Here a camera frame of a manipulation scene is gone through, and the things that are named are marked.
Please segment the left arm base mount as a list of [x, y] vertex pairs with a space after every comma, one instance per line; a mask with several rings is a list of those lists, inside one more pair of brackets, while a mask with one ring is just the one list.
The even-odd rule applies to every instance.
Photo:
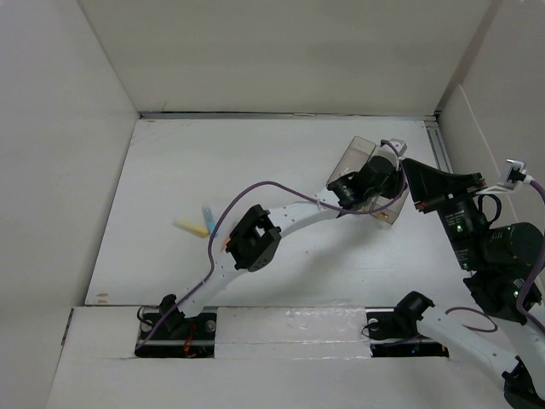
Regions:
[[140, 328], [135, 356], [138, 358], [207, 359], [215, 355], [216, 309], [206, 308], [188, 320], [183, 320], [181, 313], [173, 313], [141, 347], [138, 345], [152, 332], [161, 314], [155, 308], [140, 308], [137, 318]]

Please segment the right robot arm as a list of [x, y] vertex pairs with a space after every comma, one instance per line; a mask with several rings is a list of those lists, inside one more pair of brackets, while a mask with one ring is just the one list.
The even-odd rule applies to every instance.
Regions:
[[404, 158], [416, 209], [438, 214], [472, 299], [508, 337], [510, 353], [450, 317], [417, 291], [394, 308], [403, 335], [423, 335], [476, 365], [499, 383], [512, 408], [544, 406], [544, 301], [535, 280], [544, 269], [544, 235], [528, 222], [495, 227], [482, 203], [507, 188], [487, 187], [479, 173], [458, 175]]

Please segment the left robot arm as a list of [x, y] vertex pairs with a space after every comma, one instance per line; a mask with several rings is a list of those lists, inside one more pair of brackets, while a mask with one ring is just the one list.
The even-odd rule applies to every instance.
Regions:
[[345, 174], [313, 196], [274, 181], [258, 182], [241, 194], [261, 186], [278, 187], [300, 200], [272, 210], [259, 204], [250, 207], [216, 256], [213, 246], [219, 230], [213, 231], [208, 245], [209, 272], [180, 300], [168, 295], [159, 304], [156, 326], [170, 337], [184, 336], [189, 330], [189, 319], [199, 315], [207, 302], [235, 279], [270, 264], [281, 239], [321, 221], [379, 213], [404, 194], [405, 179], [399, 156], [384, 153], [372, 156], [361, 170]]

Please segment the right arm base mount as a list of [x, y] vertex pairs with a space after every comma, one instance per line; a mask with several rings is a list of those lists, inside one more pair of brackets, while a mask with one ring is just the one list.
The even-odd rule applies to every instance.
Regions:
[[449, 358], [449, 350], [420, 334], [416, 328], [423, 312], [433, 302], [412, 291], [394, 307], [366, 308], [366, 323], [360, 334], [370, 341], [372, 358]]

